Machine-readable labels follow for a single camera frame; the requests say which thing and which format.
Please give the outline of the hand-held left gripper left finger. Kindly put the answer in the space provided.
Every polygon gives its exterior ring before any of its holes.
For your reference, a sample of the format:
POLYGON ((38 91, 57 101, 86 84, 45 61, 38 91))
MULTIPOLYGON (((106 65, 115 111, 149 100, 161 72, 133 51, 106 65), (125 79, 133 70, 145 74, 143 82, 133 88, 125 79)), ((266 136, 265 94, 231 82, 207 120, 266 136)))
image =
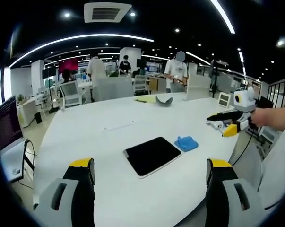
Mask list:
POLYGON ((95 170, 91 157, 73 161, 62 178, 40 194, 36 222, 42 227, 94 227, 95 170))

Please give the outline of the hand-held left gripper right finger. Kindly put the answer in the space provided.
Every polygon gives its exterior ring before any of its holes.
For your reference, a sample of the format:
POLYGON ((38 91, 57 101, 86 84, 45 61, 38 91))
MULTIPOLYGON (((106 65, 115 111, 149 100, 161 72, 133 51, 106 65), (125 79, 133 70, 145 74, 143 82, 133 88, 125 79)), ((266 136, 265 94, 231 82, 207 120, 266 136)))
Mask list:
POLYGON ((207 159, 207 227, 258 227, 263 206, 258 192, 238 178, 232 165, 222 159, 207 159))

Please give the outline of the person's right hand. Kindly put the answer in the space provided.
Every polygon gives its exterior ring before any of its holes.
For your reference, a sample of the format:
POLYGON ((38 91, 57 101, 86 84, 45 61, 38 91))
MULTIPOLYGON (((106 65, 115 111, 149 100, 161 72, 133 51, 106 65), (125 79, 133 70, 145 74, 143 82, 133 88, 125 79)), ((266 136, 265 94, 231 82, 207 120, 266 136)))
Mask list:
POLYGON ((267 108, 256 108, 251 113, 251 122, 258 128, 266 126, 268 120, 268 109, 267 108))

